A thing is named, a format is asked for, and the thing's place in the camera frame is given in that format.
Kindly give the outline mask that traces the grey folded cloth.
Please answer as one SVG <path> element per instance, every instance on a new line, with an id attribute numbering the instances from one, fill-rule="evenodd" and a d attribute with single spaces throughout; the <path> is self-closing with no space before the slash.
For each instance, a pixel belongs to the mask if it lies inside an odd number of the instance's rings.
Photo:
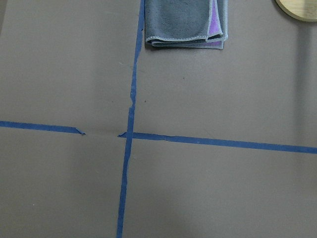
<path id="1" fill-rule="evenodd" d="M 144 3 L 146 44 L 223 49 L 228 38 L 226 0 L 146 0 Z"/>

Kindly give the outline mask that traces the wooden mug stand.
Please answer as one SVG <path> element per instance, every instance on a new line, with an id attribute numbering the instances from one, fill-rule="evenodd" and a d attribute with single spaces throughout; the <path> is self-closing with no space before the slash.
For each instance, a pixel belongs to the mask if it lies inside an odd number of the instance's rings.
<path id="1" fill-rule="evenodd" d="M 317 0 L 276 0 L 289 16 L 304 22 L 317 21 Z"/>

